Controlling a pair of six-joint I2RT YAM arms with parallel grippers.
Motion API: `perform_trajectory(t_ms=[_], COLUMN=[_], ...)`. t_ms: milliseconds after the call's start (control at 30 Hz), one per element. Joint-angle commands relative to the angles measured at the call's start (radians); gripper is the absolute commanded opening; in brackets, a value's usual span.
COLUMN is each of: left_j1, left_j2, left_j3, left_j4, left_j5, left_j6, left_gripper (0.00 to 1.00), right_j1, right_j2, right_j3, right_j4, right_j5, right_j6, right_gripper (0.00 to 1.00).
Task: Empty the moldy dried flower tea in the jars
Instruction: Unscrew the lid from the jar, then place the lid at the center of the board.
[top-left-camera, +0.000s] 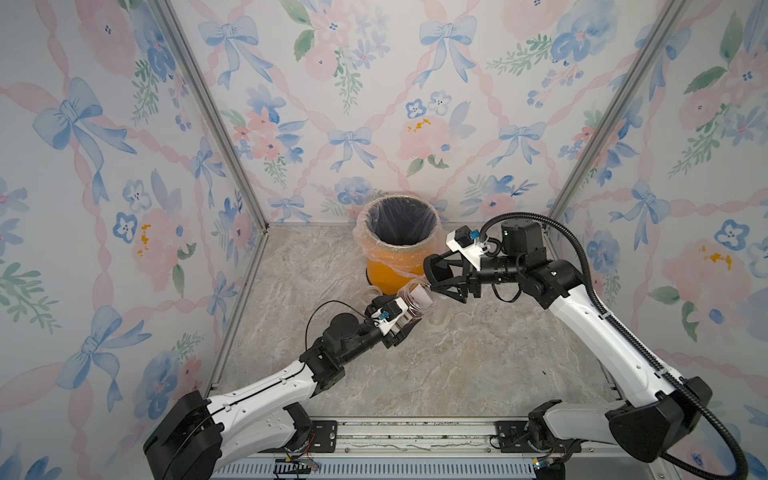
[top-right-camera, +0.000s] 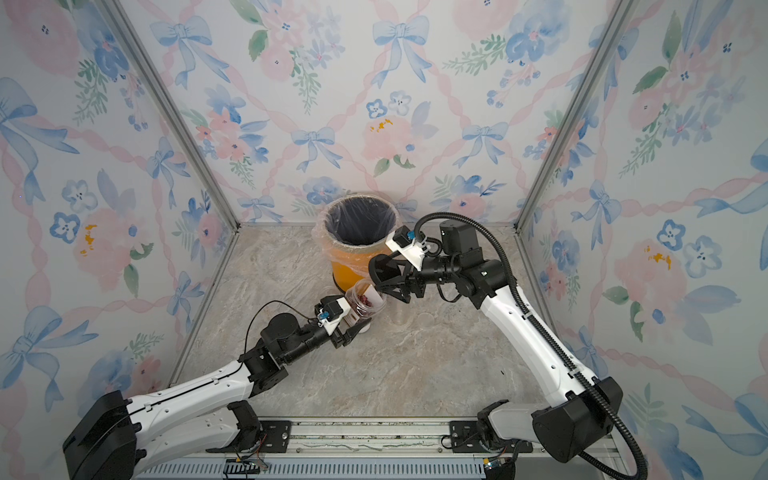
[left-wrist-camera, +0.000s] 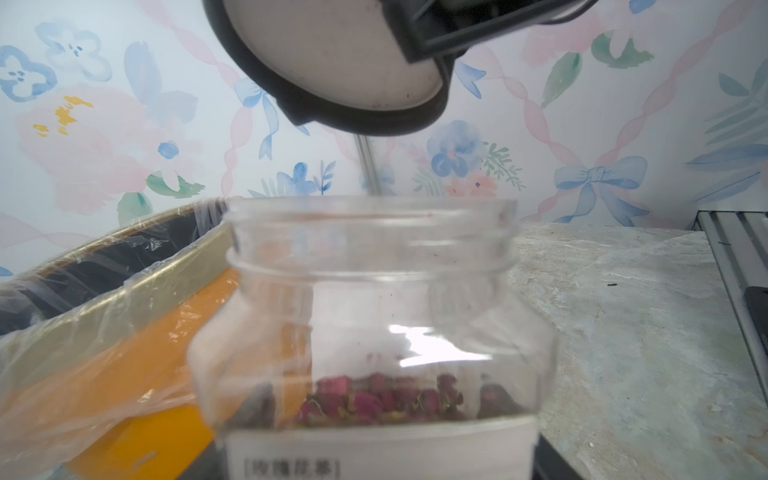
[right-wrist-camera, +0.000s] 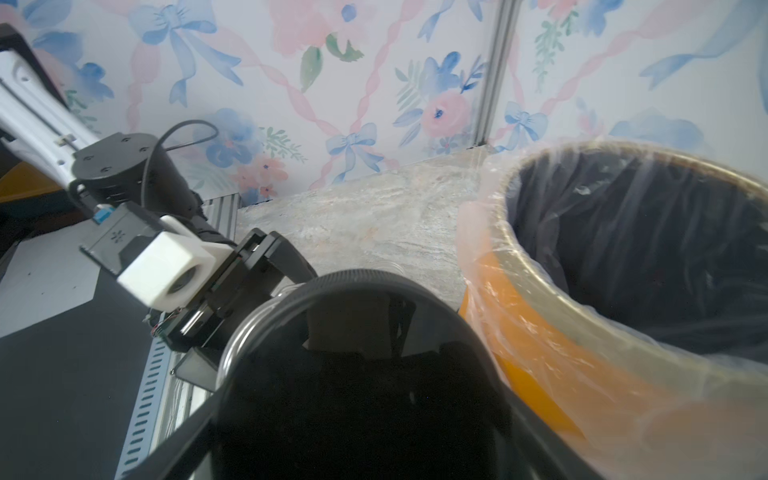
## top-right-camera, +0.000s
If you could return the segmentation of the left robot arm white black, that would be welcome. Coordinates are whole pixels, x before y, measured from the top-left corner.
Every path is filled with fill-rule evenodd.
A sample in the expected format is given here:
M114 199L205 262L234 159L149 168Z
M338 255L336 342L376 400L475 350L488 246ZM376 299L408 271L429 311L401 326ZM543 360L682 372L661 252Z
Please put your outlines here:
M287 365L330 342L346 346L369 319L298 322L273 317L256 345L212 373L165 390L99 397L64 441L72 479L131 479L154 465L201 450L247 450L262 439L250 398L276 386Z

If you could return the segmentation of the labelled flower tea jar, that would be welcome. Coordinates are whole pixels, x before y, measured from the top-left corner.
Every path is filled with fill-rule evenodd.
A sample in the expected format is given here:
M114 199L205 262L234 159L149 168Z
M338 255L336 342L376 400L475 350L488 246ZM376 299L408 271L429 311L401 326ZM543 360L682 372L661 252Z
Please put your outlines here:
M383 310L386 304L384 296L368 279L361 279L356 282L346 291L345 299L351 308L350 313L345 317L345 321L350 327L363 320L372 319Z

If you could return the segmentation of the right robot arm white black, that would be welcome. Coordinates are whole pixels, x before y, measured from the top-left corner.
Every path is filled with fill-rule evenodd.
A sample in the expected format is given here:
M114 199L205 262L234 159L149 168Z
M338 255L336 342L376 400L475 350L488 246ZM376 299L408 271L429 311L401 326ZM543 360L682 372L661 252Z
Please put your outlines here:
M407 303L427 286L453 285L507 338L543 392L546 407L531 414L535 442L555 460L580 457L613 478L620 472L588 453L612 432L625 431L618 412L623 391L601 378L559 340L527 300L501 243L483 225L459 214L438 213L440 236L401 226L374 256L369 276L377 290Z

